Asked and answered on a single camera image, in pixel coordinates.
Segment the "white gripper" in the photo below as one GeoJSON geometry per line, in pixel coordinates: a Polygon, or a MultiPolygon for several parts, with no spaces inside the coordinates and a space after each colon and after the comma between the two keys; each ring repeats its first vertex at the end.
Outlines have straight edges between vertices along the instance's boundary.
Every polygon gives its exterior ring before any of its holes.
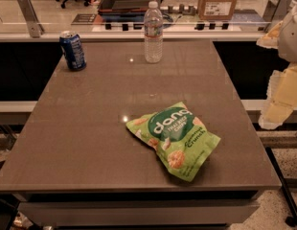
{"type": "MultiPolygon", "coordinates": [[[[297,4],[273,26],[256,44],[266,49],[277,49],[279,57],[297,63],[297,4]]],[[[259,125],[264,129],[281,126],[297,107],[297,64],[289,64],[283,71],[274,70],[266,91],[259,125]]]]}

